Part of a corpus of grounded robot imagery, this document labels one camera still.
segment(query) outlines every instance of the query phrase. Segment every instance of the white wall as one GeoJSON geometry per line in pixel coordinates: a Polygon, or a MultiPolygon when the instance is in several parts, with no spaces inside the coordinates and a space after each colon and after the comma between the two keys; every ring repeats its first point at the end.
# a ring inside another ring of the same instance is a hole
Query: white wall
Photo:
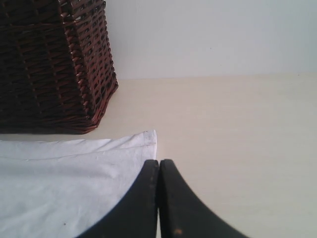
{"type": "Polygon", "coordinates": [[[317,71],[316,0],[107,0],[119,79],[317,71]]]}

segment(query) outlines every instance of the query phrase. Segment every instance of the brown wicker basket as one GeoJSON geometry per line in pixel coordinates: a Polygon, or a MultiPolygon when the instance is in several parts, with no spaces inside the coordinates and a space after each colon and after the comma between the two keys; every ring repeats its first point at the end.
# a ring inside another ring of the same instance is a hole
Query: brown wicker basket
{"type": "Polygon", "coordinates": [[[0,131],[87,133],[118,87],[103,0],[0,0],[0,131]]]}

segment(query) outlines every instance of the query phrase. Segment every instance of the wooden floor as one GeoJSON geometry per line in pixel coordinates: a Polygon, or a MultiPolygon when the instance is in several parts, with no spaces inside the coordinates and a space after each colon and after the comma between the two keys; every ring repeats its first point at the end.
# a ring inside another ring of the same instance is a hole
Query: wooden floor
{"type": "Polygon", "coordinates": [[[86,135],[158,133],[206,205],[251,238],[317,237],[317,74],[119,82],[100,127],[86,135]]]}

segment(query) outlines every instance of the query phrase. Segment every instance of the white fabric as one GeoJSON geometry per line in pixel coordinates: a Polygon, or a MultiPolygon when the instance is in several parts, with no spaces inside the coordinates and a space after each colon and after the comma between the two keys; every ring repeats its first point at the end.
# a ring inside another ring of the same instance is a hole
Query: white fabric
{"type": "Polygon", "coordinates": [[[119,202],[156,149],[155,131],[119,140],[0,141],[0,237],[80,235],[119,202]]]}

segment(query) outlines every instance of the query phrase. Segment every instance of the white cloth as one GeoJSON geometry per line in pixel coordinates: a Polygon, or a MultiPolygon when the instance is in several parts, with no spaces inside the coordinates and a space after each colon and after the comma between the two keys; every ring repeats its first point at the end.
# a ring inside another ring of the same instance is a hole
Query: white cloth
{"type": "Polygon", "coordinates": [[[125,195],[157,136],[119,140],[0,141],[0,237],[73,238],[125,195]]]}

